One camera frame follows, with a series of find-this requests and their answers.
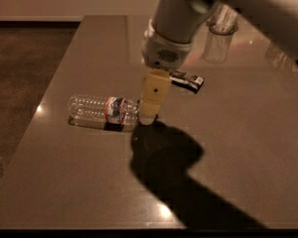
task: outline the bottle label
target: bottle label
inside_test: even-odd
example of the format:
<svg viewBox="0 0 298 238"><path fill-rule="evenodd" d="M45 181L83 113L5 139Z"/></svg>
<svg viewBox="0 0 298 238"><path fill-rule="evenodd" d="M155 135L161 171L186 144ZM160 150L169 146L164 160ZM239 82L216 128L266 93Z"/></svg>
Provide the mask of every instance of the bottle label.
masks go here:
<svg viewBox="0 0 298 238"><path fill-rule="evenodd" d="M124 124L125 113L123 105L125 98L109 97L105 105L105 119L107 123Z"/></svg>

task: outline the table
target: table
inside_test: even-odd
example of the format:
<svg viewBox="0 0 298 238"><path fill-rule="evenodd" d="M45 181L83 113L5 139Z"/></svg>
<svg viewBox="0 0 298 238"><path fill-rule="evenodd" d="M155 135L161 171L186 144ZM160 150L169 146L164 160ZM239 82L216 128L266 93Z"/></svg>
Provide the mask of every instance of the table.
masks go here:
<svg viewBox="0 0 298 238"><path fill-rule="evenodd" d="M0 229L298 229L298 68L242 18L201 28L182 71L205 84L172 86L155 126L68 124L75 93L139 99L148 19L83 18L0 183ZM207 40L231 41L226 62Z"/></svg>

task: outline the plastic bottle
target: plastic bottle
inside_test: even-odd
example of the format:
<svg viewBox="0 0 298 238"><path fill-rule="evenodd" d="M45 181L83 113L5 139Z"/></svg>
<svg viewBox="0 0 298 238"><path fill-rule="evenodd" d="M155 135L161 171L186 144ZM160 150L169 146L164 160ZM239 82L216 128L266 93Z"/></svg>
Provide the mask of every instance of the plastic bottle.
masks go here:
<svg viewBox="0 0 298 238"><path fill-rule="evenodd" d="M71 125L128 132L138 123L139 106L125 98L75 94L69 112Z"/></svg>

